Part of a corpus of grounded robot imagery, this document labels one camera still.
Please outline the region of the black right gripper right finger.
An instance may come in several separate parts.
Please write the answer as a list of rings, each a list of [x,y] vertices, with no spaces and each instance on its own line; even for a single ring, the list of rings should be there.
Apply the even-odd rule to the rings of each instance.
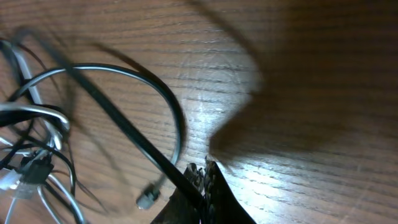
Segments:
[[[206,159],[205,220],[211,224],[255,224],[239,204],[215,161]]]

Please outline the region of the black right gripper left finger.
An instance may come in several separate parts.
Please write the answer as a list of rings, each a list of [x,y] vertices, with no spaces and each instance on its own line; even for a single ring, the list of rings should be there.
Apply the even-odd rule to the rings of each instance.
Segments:
[[[184,177],[199,191],[203,192],[204,172],[196,164],[187,165]],[[179,189],[175,189],[168,203],[151,221],[150,224],[199,224],[200,216],[196,208],[188,201]]]

